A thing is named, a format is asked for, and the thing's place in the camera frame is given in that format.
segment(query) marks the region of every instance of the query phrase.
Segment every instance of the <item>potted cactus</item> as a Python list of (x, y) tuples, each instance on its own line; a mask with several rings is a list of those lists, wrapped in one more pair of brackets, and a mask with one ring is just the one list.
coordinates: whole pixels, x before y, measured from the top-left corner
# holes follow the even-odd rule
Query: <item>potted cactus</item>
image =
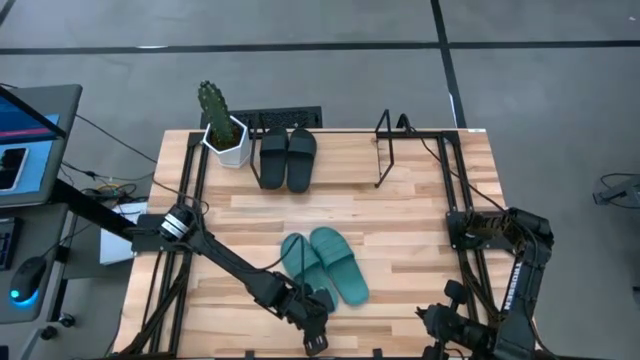
[(202, 142), (218, 155), (220, 165), (244, 165), (251, 151), (247, 127), (229, 114), (222, 92), (209, 81), (200, 83), (198, 100), (208, 121)]

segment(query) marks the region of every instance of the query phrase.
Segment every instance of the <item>wooden plank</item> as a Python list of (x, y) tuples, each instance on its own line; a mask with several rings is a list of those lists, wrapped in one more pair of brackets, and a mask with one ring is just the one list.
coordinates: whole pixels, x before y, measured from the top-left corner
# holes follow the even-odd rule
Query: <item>wooden plank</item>
[[(215, 158), (210, 158), (204, 191), (204, 199), (211, 204), (205, 216), (207, 227), (219, 241), (257, 267), (279, 257), (280, 244), (290, 232), (298, 231), (308, 237), (318, 226), (334, 227), (351, 245), (369, 285), (370, 299), (360, 307), (338, 304), (327, 324), (330, 348), (321, 355), (371, 356), (373, 348), (382, 348), (386, 356), (420, 356), (433, 339), (415, 316), (415, 307), (446, 303), (443, 290), (447, 280), (461, 280), (444, 222), (448, 204), (440, 164), (419, 140), (395, 140), (395, 167), (376, 189), (373, 183), (378, 179), (378, 158), (372, 134), (330, 131), (314, 130), (317, 139), (324, 139), (319, 144), (333, 145), (319, 146), (314, 170), (317, 178), (306, 194), (291, 194), (286, 188), (261, 190), (248, 166), (240, 170), (224, 169)], [(487, 134), (459, 133), (472, 185), (503, 205)], [(357, 141), (347, 141), (350, 136)], [(186, 131), (168, 131), (160, 151), (156, 178), (175, 189), (180, 181), (187, 138)], [(435, 141), (425, 142), (437, 151)], [(386, 141), (377, 145), (384, 169), (389, 161), (388, 145)], [(374, 171), (369, 173), (369, 165), (362, 166), (361, 169), (366, 168), (362, 172), (345, 170), (349, 167), (347, 163), (355, 163), (356, 158), (371, 162)], [(455, 171), (452, 153), (449, 159)], [(331, 162), (342, 169), (330, 169)], [(195, 182), (195, 166), (197, 162), (191, 185)], [(358, 181), (366, 176), (370, 183), (331, 183), (336, 181), (332, 177), (346, 174), (343, 170), (359, 174)], [(454, 180), (462, 208), (460, 184)], [(477, 208), (491, 206), (475, 193), (472, 197)], [(152, 211), (162, 213), (174, 201), (175, 194), (157, 186), (152, 188)], [(513, 260), (504, 251), (485, 254), (494, 296), (500, 306)], [(116, 350), (126, 346), (139, 331), (154, 260), (155, 254), (140, 256), (134, 262)], [(282, 265), (274, 270), (284, 271)], [(462, 307), (460, 312), (466, 314), (466, 309)], [(163, 344), (167, 343), (169, 329), (167, 320)], [(264, 311), (240, 282), (197, 256), (192, 265), (181, 334), (179, 357), (244, 356), (245, 349), (256, 350), (257, 356), (304, 356), (302, 333), (295, 326)]]

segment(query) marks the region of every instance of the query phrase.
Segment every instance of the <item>black keyboard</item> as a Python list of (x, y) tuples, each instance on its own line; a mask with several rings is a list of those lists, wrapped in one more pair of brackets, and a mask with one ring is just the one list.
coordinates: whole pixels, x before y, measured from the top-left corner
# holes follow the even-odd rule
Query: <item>black keyboard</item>
[(0, 271), (11, 268), (21, 225), (22, 220), (18, 218), (0, 219)]

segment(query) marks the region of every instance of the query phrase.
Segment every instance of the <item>slide sandal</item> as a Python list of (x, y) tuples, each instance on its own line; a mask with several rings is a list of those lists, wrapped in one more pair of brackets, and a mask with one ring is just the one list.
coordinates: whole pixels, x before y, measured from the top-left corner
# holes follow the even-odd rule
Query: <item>slide sandal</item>
[(260, 185), (263, 189), (278, 189), (284, 183), (289, 139), (287, 129), (275, 127), (267, 131), (260, 143)]
[(310, 242), (344, 302), (364, 304), (369, 288), (344, 237), (332, 228), (320, 227), (311, 232)]
[(329, 277), (324, 272), (320, 259), (313, 252), (311, 245), (309, 245), (309, 242), (302, 234), (293, 233), (287, 236), (280, 247), (280, 256), (284, 256), (297, 237), (301, 237), (301, 239), (293, 245), (289, 254), (282, 259), (284, 269), (293, 281), (297, 283), (302, 282), (302, 249), (300, 246), (304, 246), (304, 282), (309, 284), (314, 291), (327, 289), (331, 295), (333, 308), (335, 310), (338, 306), (338, 293), (336, 293), (336, 290), (331, 285), (331, 280), (329, 280)]
[(309, 189), (316, 149), (316, 139), (310, 132), (305, 129), (293, 131), (287, 154), (287, 187), (291, 192), (303, 193)]

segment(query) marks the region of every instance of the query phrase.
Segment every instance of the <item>gray floor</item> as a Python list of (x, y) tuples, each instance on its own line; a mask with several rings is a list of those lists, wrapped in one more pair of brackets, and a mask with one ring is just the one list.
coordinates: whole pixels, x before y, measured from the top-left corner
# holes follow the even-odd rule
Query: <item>gray floor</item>
[[(631, 0), (442, 3), (450, 41), (640, 38)], [(417, 0), (17, 0), (0, 47), (434, 41), (433, 24)], [(601, 174), (640, 168), (640, 49), (457, 50), (453, 60), (467, 123), (488, 129), (507, 203), (548, 217), (556, 235), (536, 311), (543, 340), (558, 354), (636, 359), (640, 215), (597, 207), (591, 192)], [(233, 109), (322, 106), (327, 127), (370, 127), (384, 108), (416, 126), (454, 126), (438, 50), (0, 56), (0, 79), (82, 84), (80, 114), (152, 156), (165, 129), (197, 126), (203, 79)], [(121, 177), (152, 169), (82, 122), (66, 159)], [(64, 307), (80, 326), (34, 358), (103, 355), (126, 284), (72, 283)], [(0, 342), (17, 349), (41, 323), (0, 326)]]

